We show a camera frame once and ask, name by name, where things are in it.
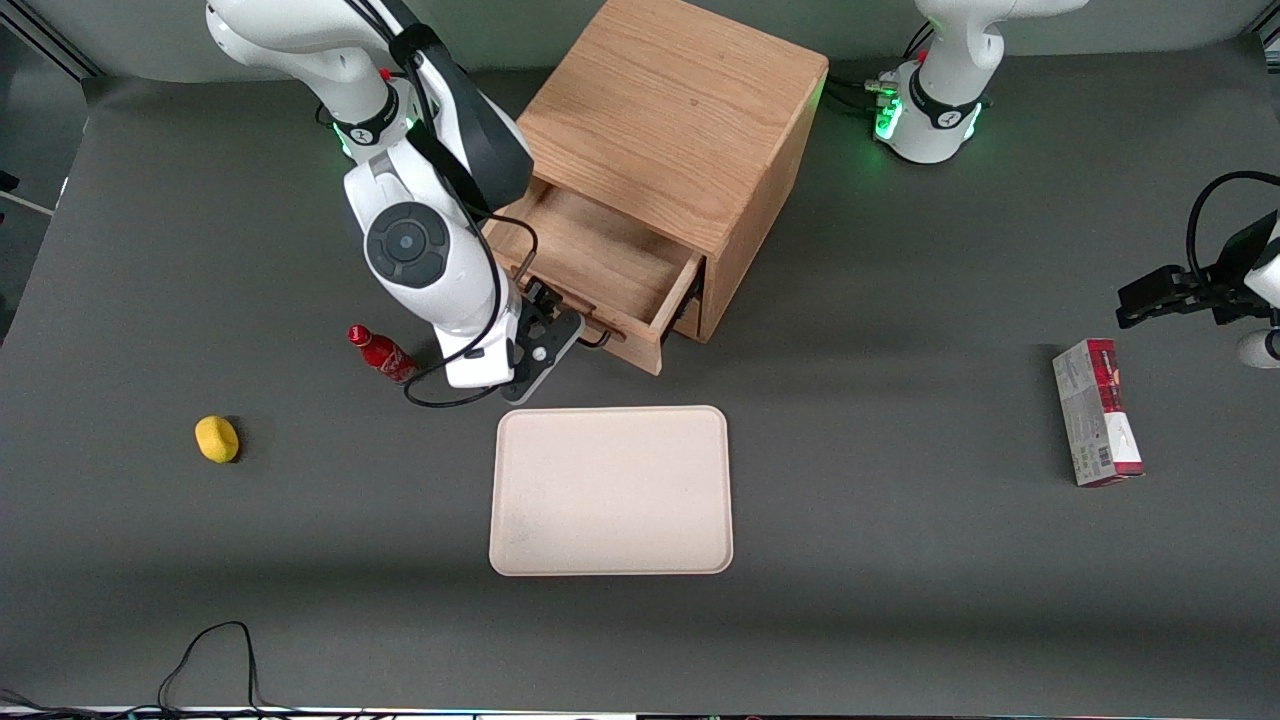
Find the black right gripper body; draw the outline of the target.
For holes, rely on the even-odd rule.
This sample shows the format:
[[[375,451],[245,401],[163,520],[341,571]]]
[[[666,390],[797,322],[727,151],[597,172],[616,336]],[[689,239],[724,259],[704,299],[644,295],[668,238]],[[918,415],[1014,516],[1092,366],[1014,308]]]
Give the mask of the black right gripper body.
[[[554,316],[534,301],[521,307],[515,338],[515,377],[500,387],[500,397],[509,405],[524,405],[540,387],[559,360],[585,331],[584,316],[572,309],[561,309]]]

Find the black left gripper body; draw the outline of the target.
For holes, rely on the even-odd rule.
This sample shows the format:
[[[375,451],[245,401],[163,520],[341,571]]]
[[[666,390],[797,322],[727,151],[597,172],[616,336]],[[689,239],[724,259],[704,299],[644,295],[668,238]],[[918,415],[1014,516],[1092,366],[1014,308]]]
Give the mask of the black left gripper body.
[[[1268,316],[1277,313],[1277,211],[1230,236],[1210,268],[1210,279],[1242,314]]]

